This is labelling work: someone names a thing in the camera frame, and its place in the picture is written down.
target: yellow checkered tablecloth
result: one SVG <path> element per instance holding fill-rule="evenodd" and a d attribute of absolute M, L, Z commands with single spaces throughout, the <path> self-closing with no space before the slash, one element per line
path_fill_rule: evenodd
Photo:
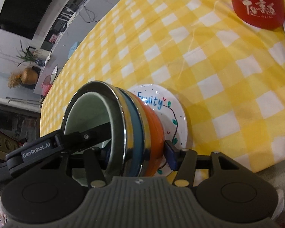
<path fill-rule="evenodd" d="M 56 79 L 41 135 L 60 128 L 74 93 L 93 80 L 170 90 L 199 154 L 218 150 L 254 172 L 285 159 L 284 31 L 244 23 L 230 0 L 121 0 Z"/>

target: red mug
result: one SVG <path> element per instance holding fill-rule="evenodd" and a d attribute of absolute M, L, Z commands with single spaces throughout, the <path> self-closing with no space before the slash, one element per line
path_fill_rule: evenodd
<path fill-rule="evenodd" d="M 273 30 L 285 20 L 284 0 L 231 0 L 235 13 L 250 25 Z"/>

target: television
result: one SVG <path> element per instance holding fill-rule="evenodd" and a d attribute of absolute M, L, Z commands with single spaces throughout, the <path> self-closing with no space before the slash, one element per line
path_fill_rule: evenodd
<path fill-rule="evenodd" d="M 52 0 L 5 0 L 0 29 L 32 39 Z"/>

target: metal rivet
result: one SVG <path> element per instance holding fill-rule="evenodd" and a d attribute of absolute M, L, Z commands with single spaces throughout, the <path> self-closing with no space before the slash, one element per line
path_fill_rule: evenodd
<path fill-rule="evenodd" d="M 94 180 L 90 183 L 91 187 L 93 188 L 101 188 L 105 186 L 105 182 L 102 180 Z"/>
<path fill-rule="evenodd" d="M 179 179 L 174 182 L 174 185 L 177 187 L 187 187 L 189 186 L 189 182 L 184 179 Z"/>

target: black circular pad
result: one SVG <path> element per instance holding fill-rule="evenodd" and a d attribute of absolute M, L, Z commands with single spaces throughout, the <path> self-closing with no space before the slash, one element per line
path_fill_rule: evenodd
<path fill-rule="evenodd" d="M 57 193 L 58 189 L 53 184 L 33 183 L 23 189 L 22 195 L 28 202 L 44 203 L 55 198 Z"/>
<path fill-rule="evenodd" d="M 2 204 L 12 219 L 27 224 L 48 223 L 72 213 L 83 201 L 83 187 L 59 170 L 23 174 L 3 190 Z"/>
<path fill-rule="evenodd" d="M 196 199 L 207 212 L 235 223 L 271 217 L 277 206 L 276 190 L 248 170 L 220 170 L 198 185 Z"/>
<path fill-rule="evenodd" d="M 252 201 L 257 192 L 251 185 L 246 183 L 228 183 L 222 187 L 222 195 L 228 201 L 246 203 Z"/>

